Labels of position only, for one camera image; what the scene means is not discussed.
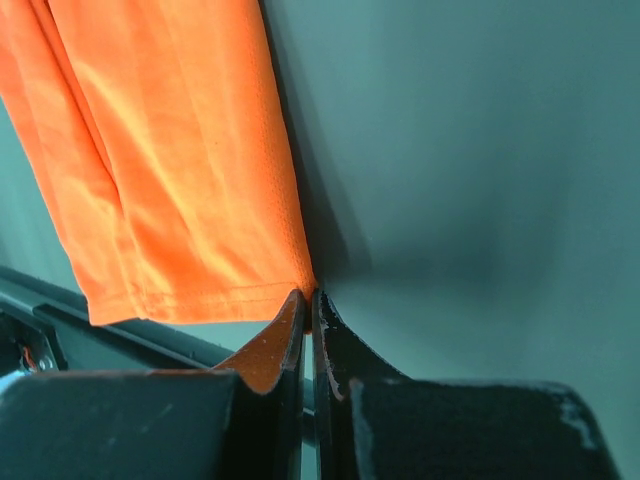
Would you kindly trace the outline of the orange t shirt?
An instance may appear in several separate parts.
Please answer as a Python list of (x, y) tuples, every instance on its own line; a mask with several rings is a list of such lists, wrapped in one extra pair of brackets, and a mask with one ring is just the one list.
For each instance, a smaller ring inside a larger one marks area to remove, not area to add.
[(91, 323), (266, 321), (312, 294), (257, 2), (5, 1), (1, 96)]

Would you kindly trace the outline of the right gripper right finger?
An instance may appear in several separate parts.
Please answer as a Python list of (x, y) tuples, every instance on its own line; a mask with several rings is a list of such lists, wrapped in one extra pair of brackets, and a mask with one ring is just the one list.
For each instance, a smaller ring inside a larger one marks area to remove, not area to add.
[(323, 479), (616, 479), (598, 422), (552, 382), (414, 380), (312, 302)]

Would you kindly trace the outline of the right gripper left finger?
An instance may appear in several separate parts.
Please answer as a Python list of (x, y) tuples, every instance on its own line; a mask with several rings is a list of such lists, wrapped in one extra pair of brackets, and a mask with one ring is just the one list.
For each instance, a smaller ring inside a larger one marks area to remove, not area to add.
[(296, 479), (306, 302), (201, 369), (49, 371), (1, 394), (5, 479)]

